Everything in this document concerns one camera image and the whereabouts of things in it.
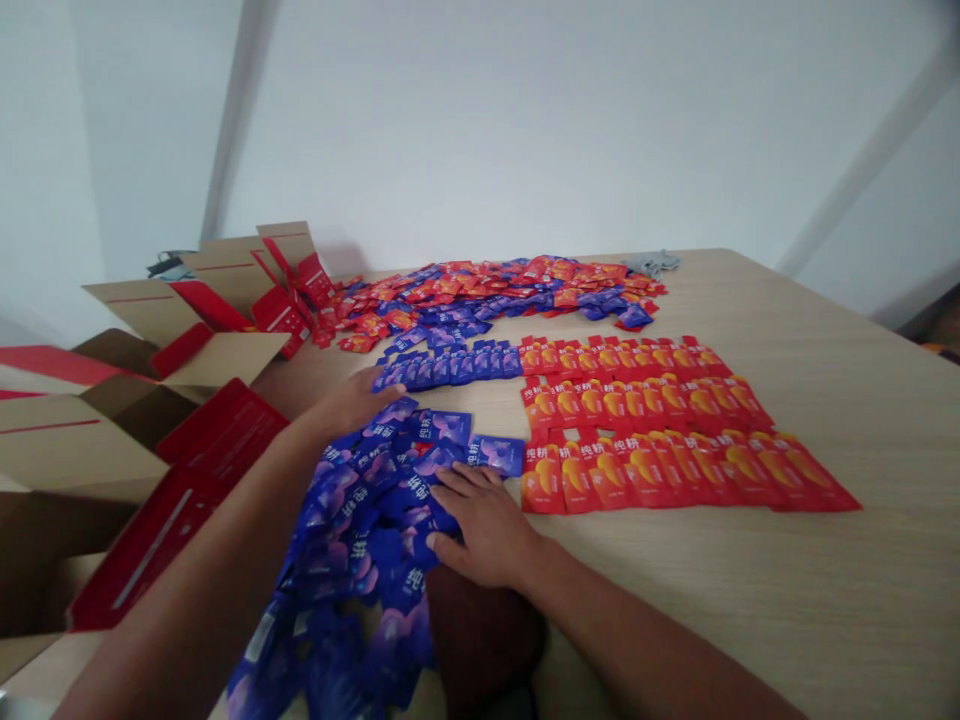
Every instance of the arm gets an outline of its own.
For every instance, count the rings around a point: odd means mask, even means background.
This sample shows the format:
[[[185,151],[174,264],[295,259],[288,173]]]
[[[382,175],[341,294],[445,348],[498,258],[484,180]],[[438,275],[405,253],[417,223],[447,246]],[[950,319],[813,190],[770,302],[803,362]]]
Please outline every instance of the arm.
[[[273,441],[112,630],[55,720],[206,718],[277,581],[320,455],[399,398],[361,371]]]
[[[440,560],[487,587],[525,595],[596,669],[631,716],[802,718],[703,638],[594,572],[527,522],[497,474],[462,465],[434,497],[464,545],[434,533]]]

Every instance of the hand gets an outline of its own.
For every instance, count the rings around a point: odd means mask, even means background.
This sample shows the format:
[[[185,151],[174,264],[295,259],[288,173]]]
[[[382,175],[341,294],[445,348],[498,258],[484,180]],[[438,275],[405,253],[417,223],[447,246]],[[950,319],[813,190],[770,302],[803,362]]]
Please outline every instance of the hand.
[[[368,425],[381,410],[407,392],[403,385],[373,392],[373,381],[383,372],[374,365],[354,373],[320,402],[297,419],[308,432],[327,442],[356,432]]]
[[[546,540],[527,522],[500,476],[491,468],[454,463],[437,477],[443,486],[431,489],[433,497],[460,523],[465,544],[432,533],[427,546],[440,562],[478,585],[522,592]]]

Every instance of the white wall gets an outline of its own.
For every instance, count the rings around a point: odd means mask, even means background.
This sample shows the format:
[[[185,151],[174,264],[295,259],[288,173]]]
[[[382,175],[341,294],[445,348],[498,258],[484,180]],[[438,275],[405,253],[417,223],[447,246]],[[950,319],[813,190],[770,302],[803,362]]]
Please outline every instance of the white wall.
[[[2,0],[0,343],[117,321],[83,283],[195,248],[243,0]]]
[[[341,272],[773,265],[951,29],[937,0],[279,0],[219,229],[306,218]]]
[[[242,0],[72,0],[109,280],[195,249]]]
[[[0,343],[70,345],[108,313],[67,0],[0,11]]]
[[[955,82],[797,279],[897,328],[960,282],[958,200]]]

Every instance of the wooden table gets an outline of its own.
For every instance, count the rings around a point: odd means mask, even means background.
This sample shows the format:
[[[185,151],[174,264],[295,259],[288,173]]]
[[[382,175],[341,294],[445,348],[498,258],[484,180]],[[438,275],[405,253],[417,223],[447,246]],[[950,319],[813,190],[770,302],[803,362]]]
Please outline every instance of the wooden table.
[[[813,717],[955,713],[960,369],[734,252],[679,254],[683,266],[667,273],[670,295],[648,334],[696,335],[714,347],[750,380],[778,428],[796,433],[866,509],[638,509],[532,522]],[[609,319],[572,314],[502,319],[486,337],[597,332],[615,331]],[[307,346],[271,366],[257,389],[292,417],[378,355]],[[474,413],[478,432],[529,437],[521,385],[477,382],[417,398]],[[61,640],[9,689],[62,696],[95,644]],[[535,689],[543,717],[613,717],[592,672],[556,632]],[[436,676],[426,674],[408,716],[442,715]]]

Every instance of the red sachet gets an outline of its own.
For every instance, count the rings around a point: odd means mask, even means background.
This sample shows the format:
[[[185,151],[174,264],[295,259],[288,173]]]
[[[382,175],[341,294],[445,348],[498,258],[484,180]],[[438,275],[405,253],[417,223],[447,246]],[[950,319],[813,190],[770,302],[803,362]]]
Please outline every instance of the red sachet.
[[[524,512],[566,515],[560,453],[556,445],[527,443],[520,482],[520,502]]]

